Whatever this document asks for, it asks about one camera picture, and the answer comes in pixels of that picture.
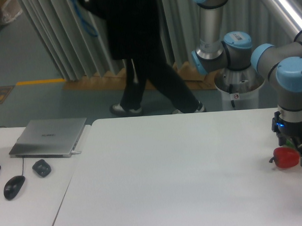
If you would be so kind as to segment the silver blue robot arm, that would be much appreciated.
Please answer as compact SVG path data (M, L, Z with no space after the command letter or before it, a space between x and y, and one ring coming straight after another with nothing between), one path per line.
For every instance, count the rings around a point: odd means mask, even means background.
M261 0L292 43L282 47L262 44L252 48L250 36L229 32L220 39L223 6L228 0L193 0L200 11L200 44L192 59L200 74L222 69L268 82L277 92L272 131L278 144L291 143L302 166L302 7L296 0Z

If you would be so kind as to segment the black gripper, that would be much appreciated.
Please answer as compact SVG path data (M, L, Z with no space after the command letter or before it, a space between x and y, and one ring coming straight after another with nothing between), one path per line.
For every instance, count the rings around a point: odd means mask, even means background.
M302 121L289 122L281 118L280 115L279 111L274 113L271 130L276 133L279 146L285 146L287 140L292 141L299 152L300 166L302 167Z

